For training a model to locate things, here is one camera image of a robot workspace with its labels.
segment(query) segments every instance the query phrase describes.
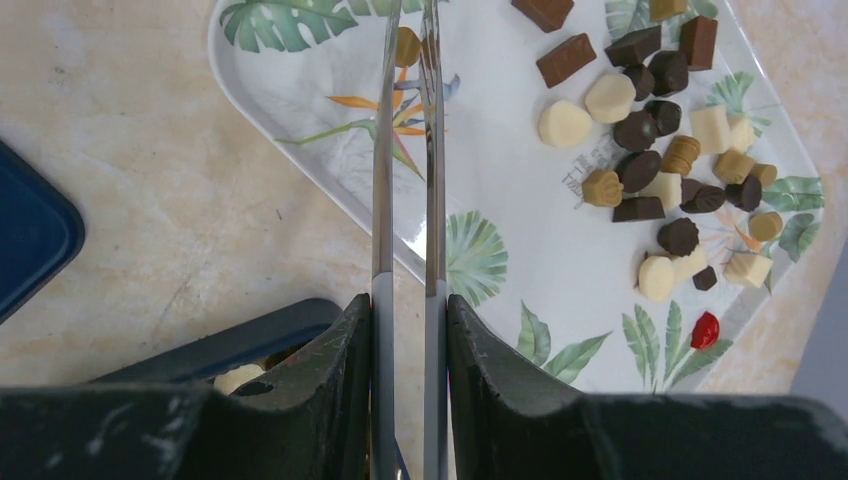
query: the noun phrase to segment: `silver metal rod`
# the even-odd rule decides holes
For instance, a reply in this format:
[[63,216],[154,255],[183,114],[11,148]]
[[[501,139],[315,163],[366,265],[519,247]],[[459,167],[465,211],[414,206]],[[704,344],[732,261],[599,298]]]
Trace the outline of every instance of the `silver metal rod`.
[[394,282],[392,225],[392,94],[401,0],[392,1],[383,50],[383,83],[374,142],[372,311],[374,341],[371,375],[371,478],[395,477]]
[[445,125],[437,0],[424,1],[420,78],[427,141],[427,272],[424,289],[424,478],[447,479],[447,282]]

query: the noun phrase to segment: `blue tray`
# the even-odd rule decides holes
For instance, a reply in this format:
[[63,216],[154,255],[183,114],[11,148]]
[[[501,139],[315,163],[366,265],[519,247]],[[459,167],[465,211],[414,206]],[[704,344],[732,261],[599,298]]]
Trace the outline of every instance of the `blue tray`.
[[0,323],[77,256],[77,209],[0,141]]

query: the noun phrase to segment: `dark chocolate piece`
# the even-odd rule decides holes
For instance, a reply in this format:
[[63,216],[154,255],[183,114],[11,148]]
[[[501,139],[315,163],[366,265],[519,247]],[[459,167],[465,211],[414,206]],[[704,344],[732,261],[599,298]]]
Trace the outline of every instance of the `dark chocolate piece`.
[[644,65],[633,65],[624,69],[625,75],[636,88],[636,101],[641,102],[654,91],[654,74]]
[[703,183],[695,180],[694,178],[684,178],[680,182],[680,188],[683,190],[681,203],[688,203],[694,200],[695,194],[698,193],[698,190],[700,190],[703,186]]
[[612,211],[613,223],[639,222],[665,218],[662,201],[658,197],[635,197],[621,202]]
[[562,28],[574,8],[573,0],[512,0],[512,6],[533,21],[545,33]]
[[615,173],[624,185],[625,193],[636,193],[647,187],[657,176],[662,166],[662,157],[653,150],[628,155],[618,162]]
[[698,226],[688,218],[678,218],[660,228],[657,243],[666,252],[685,257],[695,251],[698,246]]
[[683,110],[680,105],[665,100],[654,100],[645,105],[645,111],[657,122],[657,137],[671,135],[680,129]]
[[721,188],[704,185],[695,193],[695,198],[680,208],[686,213],[711,213],[721,208],[726,199],[727,196]]
[[680,27],[680,51],[693,72],[713,68],[718,21],[697,16]]
[[562,42],[547,55],[536,62],[545,85],[553,88],[564,82],[568,77],[598,58],[589,36],[585,33],[575,35]]
[[657,122],[648,112],[631,112],[627,118],[615,124],[612,138],[625,150],[644,152],[657,139]]
[[715,270],[713,267],[707,267],[692,277],[692,283],[695,284],[695,288],[698,290],[706,292],[718,283],[718,278],[715,276]]
[[616,67],[637,65],[660,49],[662,27],[656,26],[630,32],[604,50]]
[[683,52],[663,51],[651,59],[648,69],[654,74],[654,95],[668,97],[689,86],[689,65]]
[[763,184],[756,175],[748,175],[742,185],[728,185],[724,192],[727,194],[727,200],[736,208],[753,212],[763,199]]

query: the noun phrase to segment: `marble countertop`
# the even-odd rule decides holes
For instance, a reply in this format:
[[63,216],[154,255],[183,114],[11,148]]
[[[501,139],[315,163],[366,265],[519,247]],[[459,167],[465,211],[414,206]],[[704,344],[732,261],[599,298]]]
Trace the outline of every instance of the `marble countertop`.
[[[732,1],[823,177],[813,248],[704,383],[789,389],[848,236],[840,0]],[[370,238],[230,105],[206,57],[213,0],[0,3],[0,138],[80,209],[79,257],[0,326],[0,383],[96,377],[370,284]],[[395,273],[397,437],[417,477],[423,287]]]

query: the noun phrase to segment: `monstera leaf print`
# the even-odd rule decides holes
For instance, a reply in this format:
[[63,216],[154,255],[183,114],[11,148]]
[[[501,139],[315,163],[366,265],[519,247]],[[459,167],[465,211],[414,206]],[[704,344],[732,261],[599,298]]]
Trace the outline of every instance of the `monstera leaf print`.
[[[359,25],[356,16],[388,16],[391,2],[349,0],[348,6],[339,7],[343,0],[246,0],[227,7],[219,22],[230,44],[242,50],[259,53],[261,43],[281,52],[300,52],[311,45],[299,25],[320,44]],[[401,9],[404,13],[418,12],[421,0],[402,0]]]

